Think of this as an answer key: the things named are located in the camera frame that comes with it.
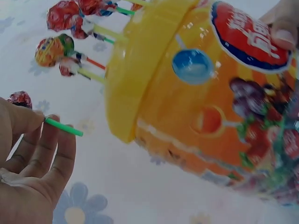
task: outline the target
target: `tablecloth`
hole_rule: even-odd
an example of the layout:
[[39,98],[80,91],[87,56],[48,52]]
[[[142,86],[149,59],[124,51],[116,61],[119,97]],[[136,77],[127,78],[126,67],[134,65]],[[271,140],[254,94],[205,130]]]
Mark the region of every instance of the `tablecloth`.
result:
[[[227,0],[258,18],[278,0]],[[47,30],[47,10],[56,0],[0,1],[0,96],[24,90],[34,109],[59,114],[85,132],[77,138],[73,175],[54,212],[55,224],[295,224],[298,212],[220,189],[178,167],[125,145],[107,127],[103,86],[81,76],[63,77],[41,68],[34,52]],[[119,5],[130,8],[130,3]],[[114,13],[89,19],[120,32],[129,18]],[[88,37],[75,49],[106,64],[112,45]],[[93,66],[89,70],[104,72]]]

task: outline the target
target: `hand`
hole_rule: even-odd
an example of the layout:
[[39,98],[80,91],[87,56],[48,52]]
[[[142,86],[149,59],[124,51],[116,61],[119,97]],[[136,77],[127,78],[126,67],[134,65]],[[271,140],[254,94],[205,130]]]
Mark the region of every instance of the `hand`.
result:
[[272,25],[271,36],[281,48],[292,50],[298,44],[299,0],[281,0],[260,18]]
[[42,130],[43,120],[42,113],[0,98],[0,223],[52,224],[53,210],[73,171],[76,139],[48,124]]

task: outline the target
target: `orange lollipop stick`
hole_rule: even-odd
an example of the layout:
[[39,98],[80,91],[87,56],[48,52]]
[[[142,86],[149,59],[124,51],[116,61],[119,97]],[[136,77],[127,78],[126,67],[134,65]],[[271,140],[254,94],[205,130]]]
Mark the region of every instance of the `orange lollipop stick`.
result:
[[86,61],[90,62],[91,64],[94,64],[95,66],[98,66],[99,68],[101,68],[103,70],[106,69],[106,67],[104,65],[102,65],[102,64],[100,64],[100,63],[98,63],[98,62],[96,62],[96,61],[94,61],[94,60],[92,60],[88,57],[86,58]]

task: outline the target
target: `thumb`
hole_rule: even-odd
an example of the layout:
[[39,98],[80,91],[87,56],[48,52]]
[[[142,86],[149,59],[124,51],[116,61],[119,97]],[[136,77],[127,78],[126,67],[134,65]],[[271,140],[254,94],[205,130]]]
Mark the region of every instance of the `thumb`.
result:
[[0,108],[6,110],[11,123],[12,134],[30,133],[36,130],[43,122],[42,112],[33,111],[23,106],[16,106],[0,98]]
[[281,0],[261,20],[273,23],[272,40],[281,48],[294,49],[298,40],[299,1]]

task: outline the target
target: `candy jar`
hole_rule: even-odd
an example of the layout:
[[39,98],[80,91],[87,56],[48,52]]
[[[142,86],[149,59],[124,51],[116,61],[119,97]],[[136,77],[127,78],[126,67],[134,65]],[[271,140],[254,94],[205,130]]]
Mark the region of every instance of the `candy jar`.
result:
[[116,137],[220,186],[298,203],[295,52],[220,1],[153,1],[123,33],[104,94]]

